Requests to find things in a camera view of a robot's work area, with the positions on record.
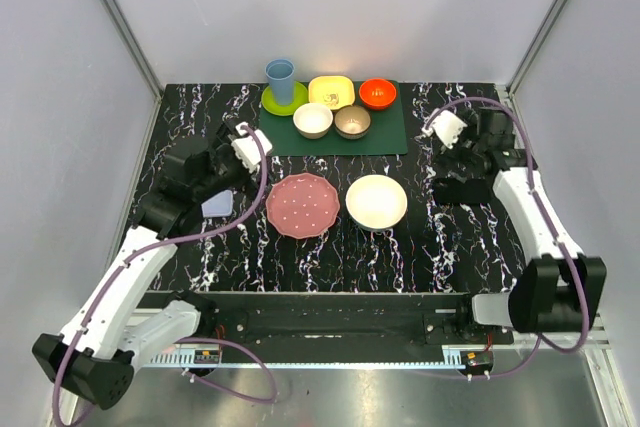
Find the phone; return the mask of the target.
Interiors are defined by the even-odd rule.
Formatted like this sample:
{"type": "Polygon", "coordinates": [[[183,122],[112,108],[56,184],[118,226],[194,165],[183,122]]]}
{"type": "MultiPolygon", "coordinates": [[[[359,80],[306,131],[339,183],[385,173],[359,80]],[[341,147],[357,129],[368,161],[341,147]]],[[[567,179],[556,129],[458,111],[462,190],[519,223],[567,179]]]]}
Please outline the phone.
{"type": "Polygon", "coordinates": [[[233,192],[224,190],[201,204],[202,215],[204,218],[228,217],[233,212],[233,205],[233,192]]]}

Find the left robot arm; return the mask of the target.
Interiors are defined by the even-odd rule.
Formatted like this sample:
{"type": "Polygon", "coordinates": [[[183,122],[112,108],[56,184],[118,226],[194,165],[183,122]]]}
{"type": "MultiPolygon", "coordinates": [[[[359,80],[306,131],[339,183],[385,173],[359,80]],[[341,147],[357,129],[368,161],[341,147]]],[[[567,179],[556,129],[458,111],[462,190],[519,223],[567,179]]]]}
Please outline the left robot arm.
{"type": "Polygon", "coordinates": [[[203,204],[217,194],[246,189],[260,200],[272,145],[242,124],[215,140],[180,138],[167,151],[159,176],[140,203],[120,251],[79,312],[57,334],[42,334],[32,353],[54,390],[66,390],[107,410],[130,387],[135,373],[164,348],[189,337],[217,334],[217,306],[189,291],[174,293],[157,314],[130,330],[127,323],[148,286],[179,245],[201,240],[203,204]]]}

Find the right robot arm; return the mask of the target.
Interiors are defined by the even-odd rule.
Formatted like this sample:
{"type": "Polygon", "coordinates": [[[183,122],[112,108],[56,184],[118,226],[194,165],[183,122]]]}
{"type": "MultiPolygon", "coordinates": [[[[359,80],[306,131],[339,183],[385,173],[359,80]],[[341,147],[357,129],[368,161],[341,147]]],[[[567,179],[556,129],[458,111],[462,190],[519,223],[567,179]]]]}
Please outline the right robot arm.
{"type": "Polygon", "coordinates": [[[526,263],[509,292],[471,297],[467,310],[454,318],[457,337],[476,343],[490,326],[519,333],[585,336],[599,307],[606,266],[601,258],[587,256],[562,225],[514,114],[489,99],[469,116],[455,113],[448,105],[432,115],[427,132],[442,145],[440,163],[466,164],[477,174],[436,180],[435,202],[480,205],[498,200],[512,222],[526,263]],[[515,146],[517,139],[522,140],[521,148],[515,146]]]}

